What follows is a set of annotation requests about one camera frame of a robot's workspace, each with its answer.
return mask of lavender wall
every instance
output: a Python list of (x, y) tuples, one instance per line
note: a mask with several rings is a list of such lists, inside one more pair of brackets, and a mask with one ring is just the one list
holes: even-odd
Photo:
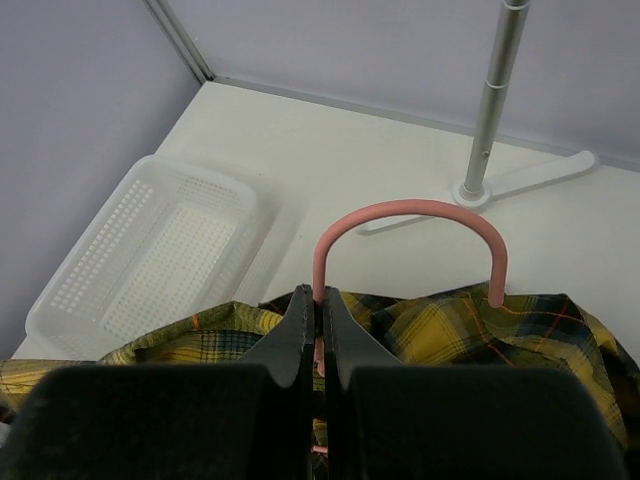
[[(218, 76), (475, 122), (501, 0), (169, 0)], [(531, 0), (500, 132), (640, 167), (640, 3)]]
[(102, 203), (197, 89), (141, 0), (0, 2), (0, 359)]

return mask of garment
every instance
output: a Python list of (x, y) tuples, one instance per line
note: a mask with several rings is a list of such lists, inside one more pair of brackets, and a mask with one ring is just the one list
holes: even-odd
[[(404, 363), (548, 367), (574, 374), (621, 448), (640, 451), (640, 371), (611, 332), (566, 295), (508, 295), (499, 309), (487, 304), (485, 285), (413, 300), (347, 292), (342, 296), (354, 319)], [(214, 307), (144, 335), (98, 363), (236, 360), (278, 324), (289, 299), (259, 307), (237, 302)], [(48, 371), (73, 363), (1, 362), (5, 416), (19, 409)], [(314, 390), (324, 390), (317, 374)], [(318, 444), (326, 444), (324, 422), (315, 420), (314, 431)]]

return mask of white table surface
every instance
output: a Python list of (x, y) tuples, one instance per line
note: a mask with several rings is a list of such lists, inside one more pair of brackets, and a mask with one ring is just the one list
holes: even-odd
[[(208, 83), (157, 153), (230, 173), (280, 212), (237, 295), (255, 301), (309, 283), (315, 243), (342, 215), (450, 188), (470, 148), (456, 133)], [(497, 144), (488, 174), (556, 158)], [(569, 294), (640, 358), (639, 202), (640, 174), (600, 167), (491, 205), (483, 215), (507, 242), (509, 292)], [(411, 297), (484, 281), (489, 267), (479, 237), (431, 219), (346, 235), (327, 275), (341, 289)], [(261, 283), (257, 297), (246, 293)], [(41, 357), (28, 339), (14, 356)]]

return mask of basket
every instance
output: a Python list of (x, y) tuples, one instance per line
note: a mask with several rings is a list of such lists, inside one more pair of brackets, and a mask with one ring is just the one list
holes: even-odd
[(28, 336), (54, 358), (96, 360), (230, 300), (260, 235), (256, 209), (231, 177), (143, 158), (31, 308)]

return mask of yellow plaid fabric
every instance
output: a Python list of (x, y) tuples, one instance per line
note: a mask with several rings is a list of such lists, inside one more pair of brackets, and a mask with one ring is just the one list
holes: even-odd
[[(487, 304), (484, 285), (398, 300), (343, 293), (357, 322), (407, 364), (502, 364), (573, 373), (595, 400), (624, 449), (640, 448), (640, 371), (602, 323), (565, 295), (513, 295), (500, 309)], [(98, 363), (219, 363), (249, 350), (282, 318), (289, 296), (251, 307), (226, 303), (151, 332)], [(74, 362), (0, 363), (2, 416), (10, 419), (50, 370)], [(315, 390), (323, 390), (317, 375)], [(314, 422), (325, 442), (326, 426)]]

